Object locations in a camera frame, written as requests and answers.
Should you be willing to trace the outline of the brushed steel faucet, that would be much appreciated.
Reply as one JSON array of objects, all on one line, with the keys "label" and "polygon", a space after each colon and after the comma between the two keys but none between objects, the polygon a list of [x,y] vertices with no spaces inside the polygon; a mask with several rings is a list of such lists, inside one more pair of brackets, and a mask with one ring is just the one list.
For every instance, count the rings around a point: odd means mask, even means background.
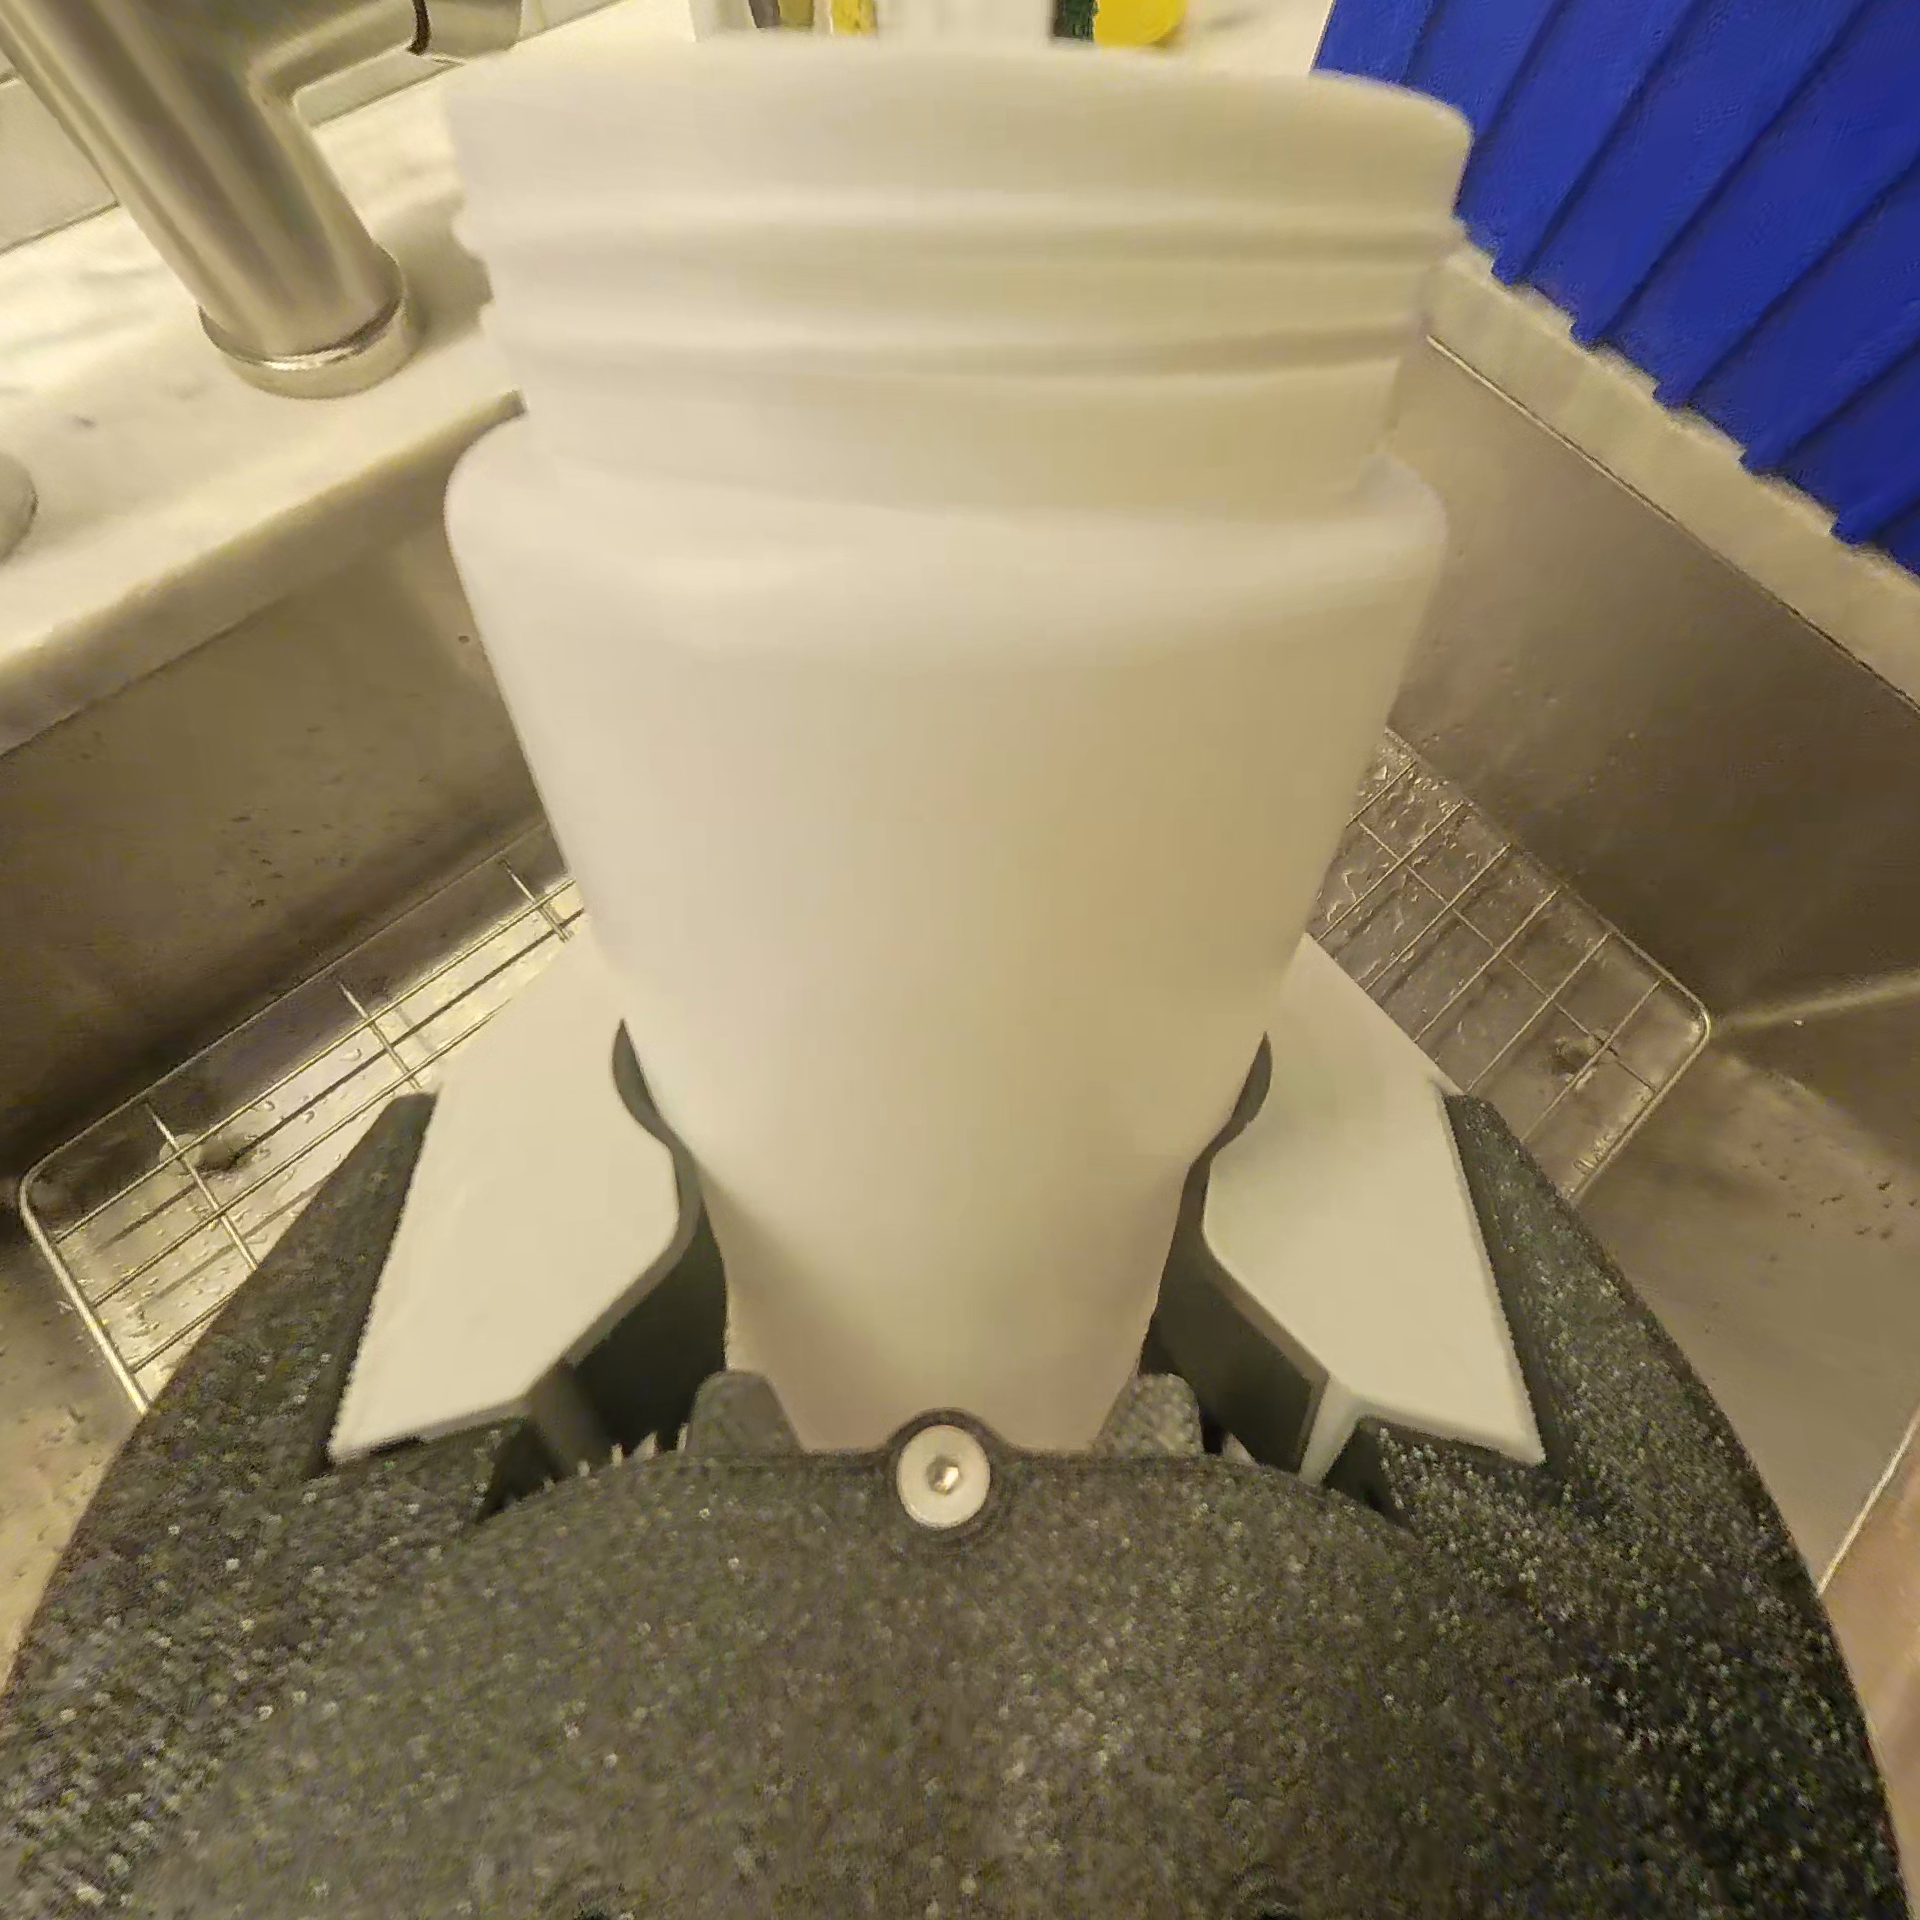
[{"label": "brushed steel faucet", "polygon": [[5,3],[15,72],[193,295],[259,392],[363,394],[416,352],[399,260],[298,96],[392,56],[514,47],[516,3]]}]

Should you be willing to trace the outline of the white plastic sports bottle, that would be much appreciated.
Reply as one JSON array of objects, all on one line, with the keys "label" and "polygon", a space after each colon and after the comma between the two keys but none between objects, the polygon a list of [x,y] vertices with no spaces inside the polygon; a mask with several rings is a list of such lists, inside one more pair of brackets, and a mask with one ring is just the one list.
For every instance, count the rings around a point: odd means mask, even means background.
[{"label": "white plastic sports bottle", "polygon": [[1081,1449],[1445,554],[1385,451],[1472,134],[1083,41],[456,88],[523,417],[448,543],[815,1449]]}]

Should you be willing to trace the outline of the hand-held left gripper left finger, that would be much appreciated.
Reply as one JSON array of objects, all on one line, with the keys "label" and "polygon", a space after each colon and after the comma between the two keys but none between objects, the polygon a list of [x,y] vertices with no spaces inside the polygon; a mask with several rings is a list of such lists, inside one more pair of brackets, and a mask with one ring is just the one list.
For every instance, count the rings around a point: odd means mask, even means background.
[{"label": "hand-held left gripper left finger", "polygon": [[669,1447],[725,1324],[698,1170],[570,937],[442,1076],[328,1451],[512,1419],[557,1463]]}]

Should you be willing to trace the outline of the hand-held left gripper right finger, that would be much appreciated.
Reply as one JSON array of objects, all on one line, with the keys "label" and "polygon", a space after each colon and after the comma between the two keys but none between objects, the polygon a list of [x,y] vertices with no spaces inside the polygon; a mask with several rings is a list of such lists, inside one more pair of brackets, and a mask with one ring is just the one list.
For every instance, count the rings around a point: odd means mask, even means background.
[{"label": "hand-held left gripper right finger", "polygon": [[1453,1096],[1304,939],[1162,1283],[1168,1368],[1256,1463],[1327,1482],[1362,1422],[1545,1458]]}]

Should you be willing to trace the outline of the stainless steel sink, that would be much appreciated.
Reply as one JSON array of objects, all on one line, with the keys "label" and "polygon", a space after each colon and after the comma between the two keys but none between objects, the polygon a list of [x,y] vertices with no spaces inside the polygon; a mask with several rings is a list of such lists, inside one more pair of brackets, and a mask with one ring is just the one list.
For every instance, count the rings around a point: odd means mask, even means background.
[{"label": "stainless steel sink", "polygon": [[[1393,729],[1709,1016],[1585,1212],[1835,1600],[1916,1418],[1916,697],[1433,350],[1452,555]],[[450,464],[5,751],[5,1644],[132,1406],[18,1212],[48,1150],[540,828],[442,538]]]}]

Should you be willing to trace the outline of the blue dish mat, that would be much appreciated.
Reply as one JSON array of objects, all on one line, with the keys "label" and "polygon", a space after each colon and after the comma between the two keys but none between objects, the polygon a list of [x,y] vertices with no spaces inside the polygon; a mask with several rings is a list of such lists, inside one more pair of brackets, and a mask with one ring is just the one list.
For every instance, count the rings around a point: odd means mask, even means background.
[{"label": "blue dish mat", "polygon": [[1457,107],[1493,275],[1917,571],[1916,3],[1344,3],[1317,64]]}]

